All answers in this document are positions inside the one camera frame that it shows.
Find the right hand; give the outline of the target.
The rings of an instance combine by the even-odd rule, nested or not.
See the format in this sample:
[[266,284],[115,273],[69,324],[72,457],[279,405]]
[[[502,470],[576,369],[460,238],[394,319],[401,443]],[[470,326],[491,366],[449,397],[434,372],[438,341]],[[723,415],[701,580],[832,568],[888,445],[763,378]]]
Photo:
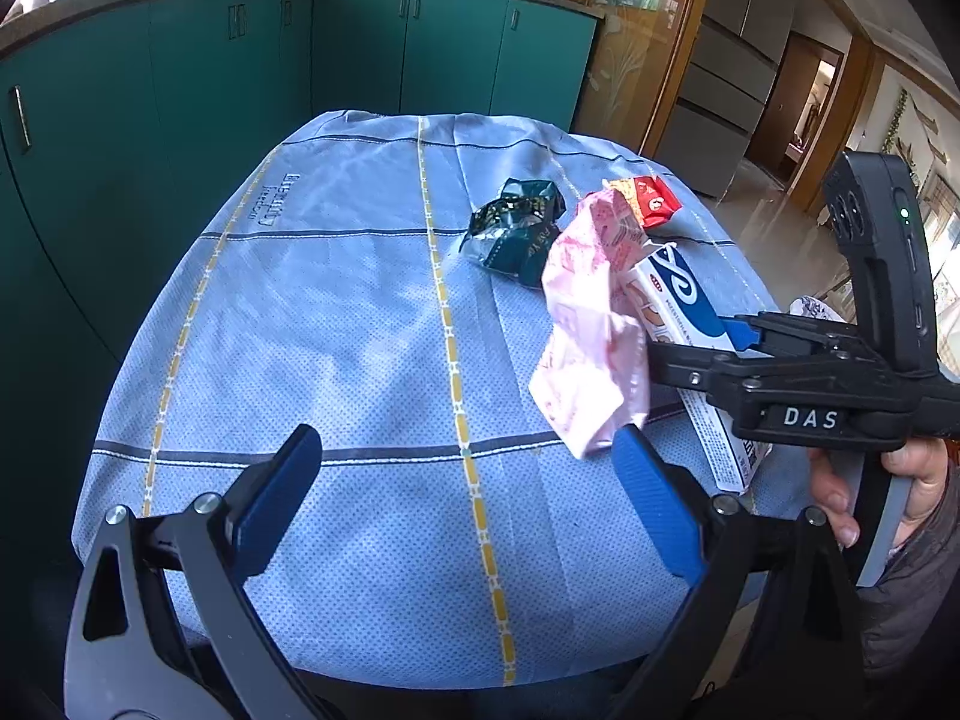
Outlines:
[[[835,473],[825,450],[809,450],[809,460],[815,504],[827,514],[836,541],[843,548],[852,548],[861,536],[861,527],[851,515],[850,486]],[[939,507],[946,494],[952,461],[942,439],[915,437],[901,449],[882,455],[882,466],[890,475],[910,482],[910,494],[892,543],[892,550],[898,551]]]

